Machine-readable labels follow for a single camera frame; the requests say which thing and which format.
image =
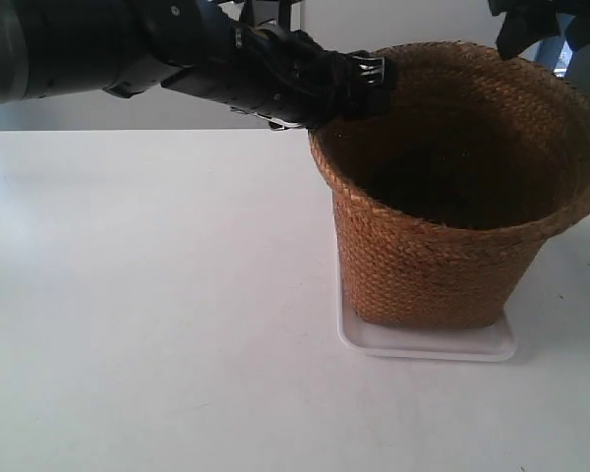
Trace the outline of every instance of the brown basket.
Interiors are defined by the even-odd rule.
[[[490,325],[542,245],[590,213],[590,102],[468,43],[379,52],[390,113],[311,133],[342,278],[367,322]]]

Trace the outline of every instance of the basket rim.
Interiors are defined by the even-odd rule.
[[[392,46],[376,51],[376,54],[384,54],[397,50],[407,48],[442,48],[456,46],[460,48],[471,48],[475,52],[483,54],[487,59],[499,57],[496,49],[466,41],[438,41],[438,42],[416,42]],[[583,109],[590,113],[590,99],[580,92],[575,86],[566,80],[558,79],[545,67],[527,61],[523,58],[512,59],[513,63],[529,70],[535,69],[536,74],[544,76],[545,80],[556,81],[563,87],[564,90],[572,94]],[[310,130],[309,139],[312,148],[313,158],[320,169],[324,179],[331,187],[335,196],[340,196],[348,199],[354,204],[355,208],[370,213],[373,217],[379,217],[386,220],[389,224],[397,224],[402,229],[411,231],[413,234],[422,233],[425,236],[437,236],[445,240],[467,240],[468,238],[476,241],[477,239],[506,239],[508,241],[514,240],[519,243],[528,243],[531,241],[547,240],[556,236],[570,226],[576,224],[579,220],[590,213],[590,183],[575,196],[570,202],[564,205],[557,211],[544,216],[540,219],[527,221],[524,223],[504,226],[491,229],[472,229],[472,228],[458,228],[453,226],[446,226],[444,224],[437,224],[428,221],[424,218],[412,216],[399,209],[375,200],[370,197],[364,189],[359,187],[345,175],[334,163],[333,159],[326,158],[325,144],[320,136],[322,130]]]

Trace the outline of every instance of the wicker basket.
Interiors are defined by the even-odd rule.
[[[590,213],[590,102],[476,44],[380,54],[400,71],[391,112],[311,133],[348,300],[379,325],[490,325],[542,245]]]

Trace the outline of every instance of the white plastic tray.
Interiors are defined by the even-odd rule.
[[[339,281],[338,335],[351,349],[369,356],[504,362],[518,348],[503,314],[494,325],[467,331],[427,331],[367,324],[347,303]]]

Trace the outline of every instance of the table surface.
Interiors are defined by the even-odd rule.
[[[502,365],[335,329],[304,132],[0,134],[0,472],[590,471],[590,217]]]

